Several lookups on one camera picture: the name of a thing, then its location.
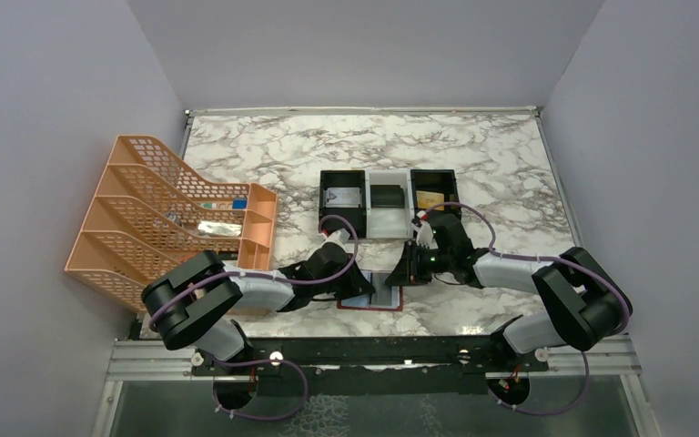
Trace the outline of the red card holder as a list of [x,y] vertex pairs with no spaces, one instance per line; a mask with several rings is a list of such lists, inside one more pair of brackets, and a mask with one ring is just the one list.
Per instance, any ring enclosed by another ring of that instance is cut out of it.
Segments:
[[363,277],[373,286],[374,292],[345,300],[339,300],[339,310],[402,311],[403,287],[385,284],[389,272],[363,270]]

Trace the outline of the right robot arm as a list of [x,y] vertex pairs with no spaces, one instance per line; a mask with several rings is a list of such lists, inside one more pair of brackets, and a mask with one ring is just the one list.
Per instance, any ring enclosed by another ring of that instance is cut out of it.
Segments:
[[475,248],[461,219],[434,212],[415,219],[417,237],[404,244],[386,283],[426,285],[440,273],[476,289],[501,288],[531,293],[544,309],[509,320],[491,334],[492,356],[506,359],[570,346],[588,351],[623,330],[633,312],[624,293],[585,249],[572,247],[558,257],[505,255]]

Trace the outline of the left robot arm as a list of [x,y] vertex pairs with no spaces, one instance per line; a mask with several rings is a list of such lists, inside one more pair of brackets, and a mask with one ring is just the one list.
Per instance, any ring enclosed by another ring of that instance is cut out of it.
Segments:
[[194,347],[214,361],[242,362],[252,359],[252,345],[226,319],[231,310],[290,312],[323,294],[344,300],[373,292],[352,256],[325,242],[307,259],[271,271],[228,266],[204,250],[147,285],[141,300],[168,350]]

